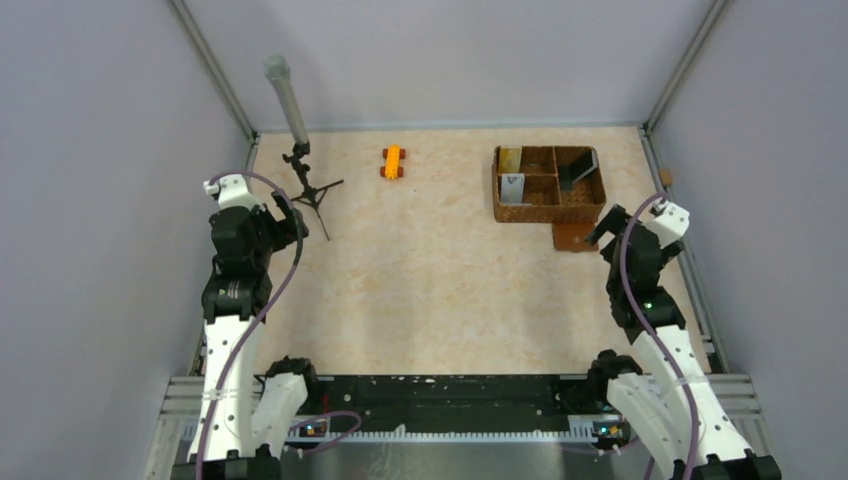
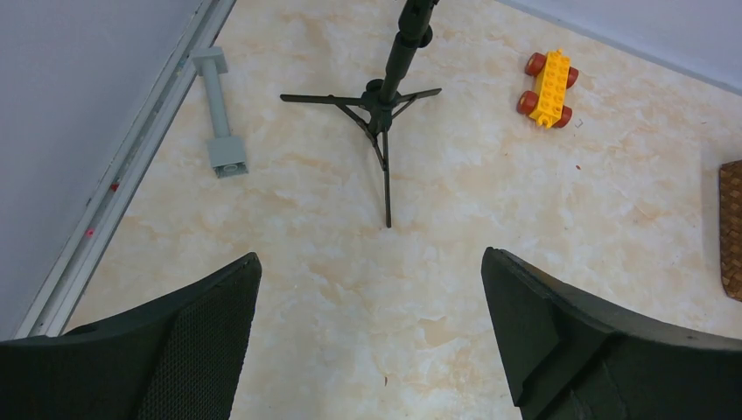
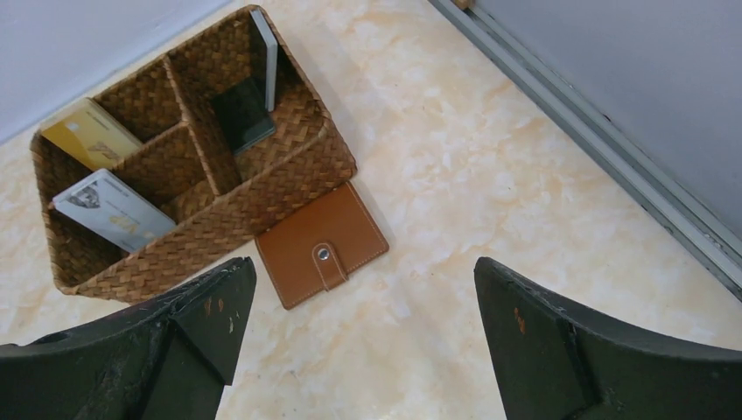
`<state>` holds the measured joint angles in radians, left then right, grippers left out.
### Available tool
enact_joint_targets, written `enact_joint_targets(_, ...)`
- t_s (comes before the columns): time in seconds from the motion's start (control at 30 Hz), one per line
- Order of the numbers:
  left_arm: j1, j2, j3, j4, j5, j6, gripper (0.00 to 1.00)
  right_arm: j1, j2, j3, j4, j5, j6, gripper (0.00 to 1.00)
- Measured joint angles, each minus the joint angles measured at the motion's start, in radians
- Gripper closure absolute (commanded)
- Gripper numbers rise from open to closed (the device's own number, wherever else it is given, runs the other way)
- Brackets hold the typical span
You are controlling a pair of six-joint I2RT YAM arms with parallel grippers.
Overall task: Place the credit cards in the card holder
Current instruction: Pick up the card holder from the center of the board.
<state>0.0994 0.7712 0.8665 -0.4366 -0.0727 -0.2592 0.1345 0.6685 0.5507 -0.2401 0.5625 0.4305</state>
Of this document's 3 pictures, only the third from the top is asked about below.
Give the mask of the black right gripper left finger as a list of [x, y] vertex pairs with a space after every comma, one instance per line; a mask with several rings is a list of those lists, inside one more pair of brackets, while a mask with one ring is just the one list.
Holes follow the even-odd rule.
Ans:
[[256, 290], [230, 259], [139, 304], [1, 347], [4, 419], [213, 419]]

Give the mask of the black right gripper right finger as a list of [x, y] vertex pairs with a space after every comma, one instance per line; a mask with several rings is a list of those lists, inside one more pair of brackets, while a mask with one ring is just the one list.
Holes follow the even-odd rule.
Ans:
[[474, 282], [507, 418], [740, 418], [740, 351], [629, 324], [489, 257]]

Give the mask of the brown leather card holder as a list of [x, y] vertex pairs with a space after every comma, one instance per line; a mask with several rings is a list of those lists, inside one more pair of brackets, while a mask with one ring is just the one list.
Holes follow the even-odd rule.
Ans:
[[350, 182], [303, 206], [255, 239], [276, 294], [290, 310], [389, 251]]

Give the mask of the black credit card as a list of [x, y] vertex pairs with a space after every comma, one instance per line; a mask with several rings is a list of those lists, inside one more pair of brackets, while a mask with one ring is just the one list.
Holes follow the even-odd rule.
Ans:
[[239, 155], [276, 133], [265, 108], [264, 90], [248, 77], [214, 96], [210, 103], [223, 136], [234, 155]]

